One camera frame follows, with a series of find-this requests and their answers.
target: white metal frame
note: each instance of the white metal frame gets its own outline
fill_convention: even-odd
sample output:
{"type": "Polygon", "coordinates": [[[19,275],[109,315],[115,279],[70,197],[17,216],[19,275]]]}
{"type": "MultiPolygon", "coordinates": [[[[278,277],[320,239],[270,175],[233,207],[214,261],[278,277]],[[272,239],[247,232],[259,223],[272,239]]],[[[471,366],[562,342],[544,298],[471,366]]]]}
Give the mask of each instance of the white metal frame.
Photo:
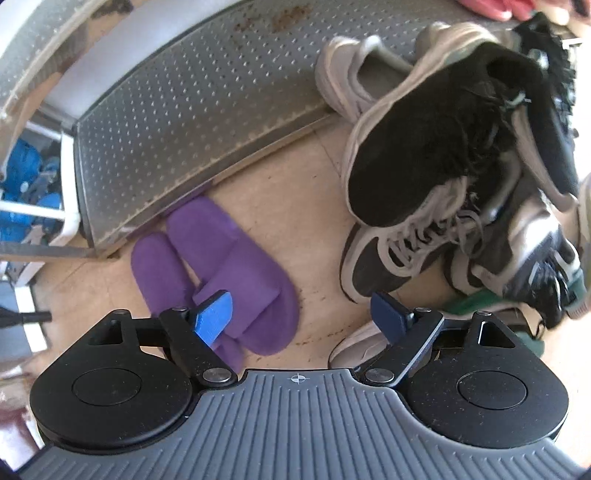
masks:
{"type": "MultiPolygon", "coordinates": [[[[64,132],[56,132],[32,122],[27,122],[26,128],[52,140],[60,141],[61,209],[0,200],[0,211],[23,213],[63,222],[61,231],[49,243],[50,247],[63,247],[74,238],[80,226],[80,209],[78,207],[76,175],[74,172],[74,138],[64,132]]],[[[28,285],[44,264],[45,262],[27,263],[14,281],[14,286],[23,287],[28,285]]]]}

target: crosshair symbol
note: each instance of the crosshair symbol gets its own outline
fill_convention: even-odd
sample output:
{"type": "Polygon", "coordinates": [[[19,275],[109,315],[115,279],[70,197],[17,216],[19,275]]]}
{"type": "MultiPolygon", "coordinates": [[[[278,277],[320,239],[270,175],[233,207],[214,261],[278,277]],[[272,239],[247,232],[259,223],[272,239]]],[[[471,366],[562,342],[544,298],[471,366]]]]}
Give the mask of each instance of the crosshair symbol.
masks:
{"type": "Polygon", "coordinates": [[[302,383],[306,380],[309,380],[308,377],[304,377],[303,375],[297,374],[290,378],[293,383],[302,383]]]}

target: blue plastic tab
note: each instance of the blue plastic tab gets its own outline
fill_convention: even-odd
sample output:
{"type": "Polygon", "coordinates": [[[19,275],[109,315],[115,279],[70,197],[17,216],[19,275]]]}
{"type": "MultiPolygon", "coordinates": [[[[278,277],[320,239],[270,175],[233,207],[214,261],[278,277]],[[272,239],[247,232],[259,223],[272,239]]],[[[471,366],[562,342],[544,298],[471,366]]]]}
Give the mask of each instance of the blue plastic tab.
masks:
{"type": "Polygon", "coordinates": [[[214,340],[222,333],[230,320],[232,320],[233,302],[232,295],[226,290],[221,290],[206,301],[206,305],[198,306],[203,309],[197,314],[194,331],[207,346],[211,346],[214,340]]]}
{"type": "Polygon", "coordinates": [[[384,292],[376,292],[369,304],[371,318],[390,345],[396,345],[405,335],[412,312],[384,292]]]}

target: perforated metal plate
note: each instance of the perforated metal plate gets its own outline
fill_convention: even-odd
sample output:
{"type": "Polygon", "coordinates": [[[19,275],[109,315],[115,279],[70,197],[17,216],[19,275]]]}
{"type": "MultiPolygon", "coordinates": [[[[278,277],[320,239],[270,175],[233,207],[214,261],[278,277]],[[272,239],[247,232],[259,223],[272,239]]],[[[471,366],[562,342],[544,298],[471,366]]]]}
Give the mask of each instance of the perforated metal plate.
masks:
{"type": "Polygon", "coordinates": [[[101,3],[104,0],[39,3],[0,55],[0,111],[9,107],[11,98],[13,102],[20,98],[28,89],[31,76],[101,3]]]}
{"type": "Polygon", "coordinates": [[[80,121],[85,230],[107,248],[247,156],[328,114],[313,68],[334,35],[379,34],[412,59],[453,0],[255,0],[157,53],[80,121]]]}

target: black circular pad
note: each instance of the black circular pad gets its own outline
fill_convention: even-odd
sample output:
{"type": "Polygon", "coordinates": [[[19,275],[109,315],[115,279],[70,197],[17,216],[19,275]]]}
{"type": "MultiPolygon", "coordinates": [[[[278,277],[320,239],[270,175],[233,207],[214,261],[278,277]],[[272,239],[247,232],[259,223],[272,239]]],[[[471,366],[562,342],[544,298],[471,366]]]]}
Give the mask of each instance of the black circular pad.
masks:
{"type": "Polygon", "coordinates": [[[142,379],[122,368],[98,368],[78,377],[74,395],[88,405],[110,407],[134,398],[142,379]]]}
{"type": "Polygon", "coordinates": [[[181,419],[192,394],[184,372],[143,353],[134,321],[115,312],[39,376],[30,401],[49,440],[75,449],[113,450],[164,432],[181,419]]]}
{"type": "Polygon", "coordinates": [[[516,407],[527,396],[527,388],[519,378],[491,370],[464,375],[457,390],[472,405],[488,410],[516,407]]]}

